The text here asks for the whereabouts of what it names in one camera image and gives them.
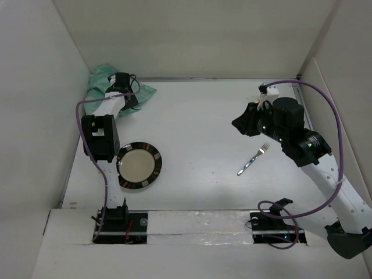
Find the green patterned cloth placemat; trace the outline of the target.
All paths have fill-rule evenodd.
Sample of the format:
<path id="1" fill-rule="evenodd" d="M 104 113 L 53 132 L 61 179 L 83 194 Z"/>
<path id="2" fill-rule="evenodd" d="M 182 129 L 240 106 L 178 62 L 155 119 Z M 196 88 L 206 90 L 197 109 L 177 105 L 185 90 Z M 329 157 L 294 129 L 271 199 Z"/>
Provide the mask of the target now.
<path id="1" fill-rule="evenodd" d="M 86 101 L 93 99 L 101 99 L 105 97 L 106 90 L 110 87 L 109 77 L 118 72 L 117 69 L 110 66 L 109 64 L 102 64 L 93 70 L 88 81 L 87 81 L 87 95 Z M 136 95 L 138 105 L 133 108 L 121 110 L 118 114 L 119 117 L 126 117 L 142 109 L 142 104 L 148 101 L 156 92 L 157 89 L 150 87 L 146 84 L 141 83 L 141 90 Z"/>

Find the dark rimmed dinner plate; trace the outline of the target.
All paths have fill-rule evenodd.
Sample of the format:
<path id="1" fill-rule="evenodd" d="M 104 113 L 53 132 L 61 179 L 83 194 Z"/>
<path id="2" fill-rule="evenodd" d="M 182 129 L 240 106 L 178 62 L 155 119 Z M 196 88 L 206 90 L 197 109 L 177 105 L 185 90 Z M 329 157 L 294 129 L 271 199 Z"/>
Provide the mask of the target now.
<path id="1" fill-rule="evenodd" d="M 139 190 L 150 186 L 160 175 L 162 156 L 157 148 L 146 142 L 132 142 L 120 148 L 116 158 L 119 185 Z"/>

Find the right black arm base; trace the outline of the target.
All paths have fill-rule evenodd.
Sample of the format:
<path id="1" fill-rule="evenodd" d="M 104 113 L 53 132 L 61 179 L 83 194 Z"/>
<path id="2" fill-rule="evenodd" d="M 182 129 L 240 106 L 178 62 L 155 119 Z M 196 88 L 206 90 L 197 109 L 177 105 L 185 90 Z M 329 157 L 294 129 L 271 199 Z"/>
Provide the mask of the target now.
<path id="1" fill-rule="evenodd" d="M 307 244 L 305 232 L 297 230 L 293 225 L 285 224 L 283 220 L 272 219 L 259 210 L 250 210 L 245 227 L 252 231 L 254 244 Z"/>

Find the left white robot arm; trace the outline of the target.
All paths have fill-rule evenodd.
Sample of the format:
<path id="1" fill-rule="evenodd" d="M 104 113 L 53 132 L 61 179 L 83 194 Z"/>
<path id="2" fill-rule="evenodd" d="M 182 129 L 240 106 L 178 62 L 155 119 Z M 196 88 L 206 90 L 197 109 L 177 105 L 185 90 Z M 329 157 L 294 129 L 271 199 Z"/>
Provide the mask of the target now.
<path id="1" fill-rule="evenodd" d="M 134 80 L 135 76 L 128 73 L 117 72 L 110 76 L 105 96 L 90 101 L 99 102 L 99 107 L 94 113 L 77 118 L 84 152 L 103 176 L 104 209 L 125 209 L 125 198 L 116 173 L 120 140 L 115 118 L 122 109 L 138 104 L 131 86 Z"/>

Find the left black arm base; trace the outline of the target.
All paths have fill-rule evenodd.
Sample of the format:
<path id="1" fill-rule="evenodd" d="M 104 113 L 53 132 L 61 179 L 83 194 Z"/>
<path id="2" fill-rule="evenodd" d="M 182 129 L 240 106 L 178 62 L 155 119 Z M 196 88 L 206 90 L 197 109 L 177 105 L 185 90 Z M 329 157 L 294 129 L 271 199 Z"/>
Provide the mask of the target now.
<path id="1" fill-rule="evenodd" d="M 148 211 L 132 211 L 127 205 L 106 209 L 102 227 L 102 210 L 91 217 L 96 225 L 92 241 L 95 244 L 147 244 Z"/>

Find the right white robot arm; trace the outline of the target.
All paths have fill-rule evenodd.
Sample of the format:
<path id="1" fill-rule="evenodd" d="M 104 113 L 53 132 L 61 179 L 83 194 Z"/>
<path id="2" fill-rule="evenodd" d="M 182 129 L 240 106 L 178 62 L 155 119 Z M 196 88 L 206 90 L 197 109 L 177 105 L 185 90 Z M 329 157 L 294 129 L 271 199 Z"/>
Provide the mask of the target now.
<path id="1" fill-rule="evenodd" d="M 340 173 L 330 146 L 317 132 L 305 128 L 304 108 L 295 99 L 272 103 L 250 102 L 232 125 L 243 135 L 264 134 L 280 143 L 282 151 L 316 184 L 330 201 L 332 214 L 301 216 L 300 207 L 281 199 L 270 207 L 269 222 L 276 229 L 287 224 L 327 240 L 341 257 L 351 259 L 371 247 L 371 208 Z"/>

